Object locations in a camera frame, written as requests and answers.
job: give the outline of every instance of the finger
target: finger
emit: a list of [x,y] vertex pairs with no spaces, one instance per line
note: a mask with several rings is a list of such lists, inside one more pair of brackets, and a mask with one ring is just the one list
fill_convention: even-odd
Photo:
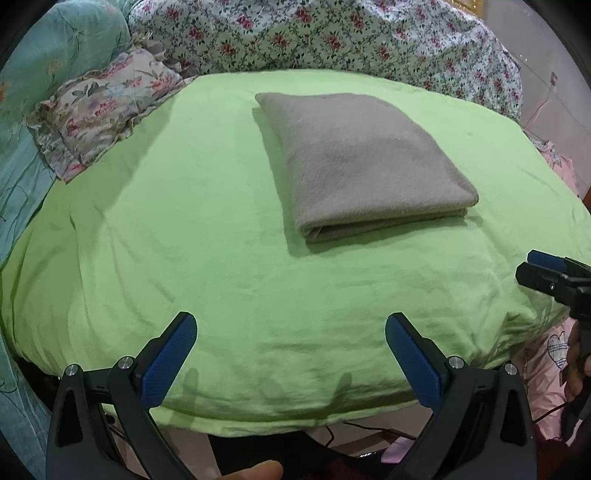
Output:
[[581,338],[581,335],[579,333],[579,323],[575,322],[572,330],[570,331],[569,340],[568,340],[569,346],[573,346],[575,343],[578,343],[580,338]]
[[283,467],[279,462],[269,460],[259,463],[252,468],[241,470],[223,476],[218,480],[281,480],[283,476]]
[[569,351],[566,352],[566,362],[569,365],[577,365],[579,363],[580,353],[581,353],[581,344],[575,343],[572,347],[569,348]]
[[576,364],[569,365],[569,373],[566,380],[568,389],[564,392],[567,401],[573,401],[583,391],[583,379],[583,374],[577,369]]

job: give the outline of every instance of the blue gripper pad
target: blue gripper pad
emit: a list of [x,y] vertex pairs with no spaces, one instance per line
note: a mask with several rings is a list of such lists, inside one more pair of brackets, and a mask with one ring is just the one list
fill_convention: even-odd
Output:
[[158,338],[144,348],[159,347],[151,362],[142,370],[140,399],[145,408],[158,407],[164,401],[175,377],[197,340],[197,322],[190,313],[181,312]]
[[[388,317],[386,320],[386,342],[388,342],[390,350],[396,357],[419,403],[436,412],[443,401],[441,377],[417,341],[423,343],[428,340],[418,334],[404,315],[393,313]],[[445,361],[445,357],[440,351],[439,354],[440,357],[438,356],[437,361]]]
[[564,258],[538,252],[537,250],[532,250],[527,255],[527,263],[537,265],[538,267],[548,268],[549,270],[554,270],[555,272],[566,273],[567,271]]

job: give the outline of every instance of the human hand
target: human hand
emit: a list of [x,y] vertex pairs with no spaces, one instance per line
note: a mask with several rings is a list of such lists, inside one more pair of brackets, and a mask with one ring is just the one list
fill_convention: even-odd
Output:
[[579,323],[576,322],[573,330],[569,336],[569,351],[566,354],[566,362],[568,364],[568,374],[566,378],[566,385],[564,386],[564,396],[566,401],[571,402],[583,390],[583,381],[585,375],[591,377],[591,356],[585,360],[584,373],[579,370],[579,354],[580,354],[580,331]]
[[218,480],[281,480],[283,476],[283,467],[279,462],[269,460],[259,463],[252,468],[241,470],[223,476]]

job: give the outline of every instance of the teal floral comforter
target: teal floral comforter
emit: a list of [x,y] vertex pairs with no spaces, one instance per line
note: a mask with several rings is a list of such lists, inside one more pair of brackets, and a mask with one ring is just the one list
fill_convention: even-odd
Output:
[[27,129],[27,115],[62,83],[105,67],[129,46],[119,8],[128,12],[133,3],[67,0],[54,5],[0,72],[0,267],[55,178]]

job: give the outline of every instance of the floral bedspread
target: floral bedspread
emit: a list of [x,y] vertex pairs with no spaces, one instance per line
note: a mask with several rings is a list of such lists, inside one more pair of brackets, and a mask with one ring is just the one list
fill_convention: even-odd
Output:
[[142,0],[128,24],[201,74],[347,70],[521,113],[514,59],[444,0]]

